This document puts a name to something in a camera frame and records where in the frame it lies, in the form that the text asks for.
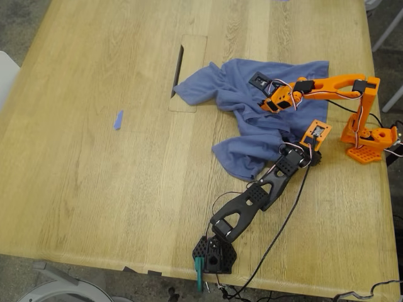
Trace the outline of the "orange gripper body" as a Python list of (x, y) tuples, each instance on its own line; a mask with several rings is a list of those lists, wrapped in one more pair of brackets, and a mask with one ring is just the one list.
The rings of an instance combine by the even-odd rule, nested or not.
[(289, 107), (297, 109), (302, 100), (302, 93), (294, 92), (294, 86), (295, 83), (274, 83), (270, 86), (268, 98), (270, 98), (272, 102), (276, 103), (280, 110), (284, 110)]

